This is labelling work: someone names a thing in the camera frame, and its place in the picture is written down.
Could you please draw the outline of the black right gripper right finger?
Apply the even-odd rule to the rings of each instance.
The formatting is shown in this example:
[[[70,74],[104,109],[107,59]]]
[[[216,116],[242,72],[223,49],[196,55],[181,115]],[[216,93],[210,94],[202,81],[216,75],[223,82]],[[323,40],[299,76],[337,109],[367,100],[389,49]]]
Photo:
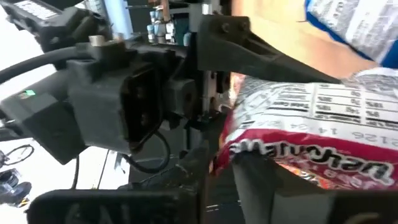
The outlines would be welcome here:
[[[325,190],[254,154],[232,168],[246,223],[397,223],[395,190]]]

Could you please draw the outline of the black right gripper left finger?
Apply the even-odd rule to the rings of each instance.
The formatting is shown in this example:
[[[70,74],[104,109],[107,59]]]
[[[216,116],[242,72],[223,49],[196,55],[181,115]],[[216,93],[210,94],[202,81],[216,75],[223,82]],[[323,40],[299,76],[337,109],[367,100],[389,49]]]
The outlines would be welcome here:
[[[180,162],[117,190],[53,190],[38,196],[28,224],[203,223],[208,147],[192,149]]]

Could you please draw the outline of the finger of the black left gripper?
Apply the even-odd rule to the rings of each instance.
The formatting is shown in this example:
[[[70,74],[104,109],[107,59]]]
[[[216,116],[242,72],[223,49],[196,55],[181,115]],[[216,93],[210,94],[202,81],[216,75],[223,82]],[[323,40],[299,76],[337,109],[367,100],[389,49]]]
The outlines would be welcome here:
[[[197,65],[200,70],[272,82],[340,82],[262,40],[251,32],[246,16],[203,15],[197,32]]]

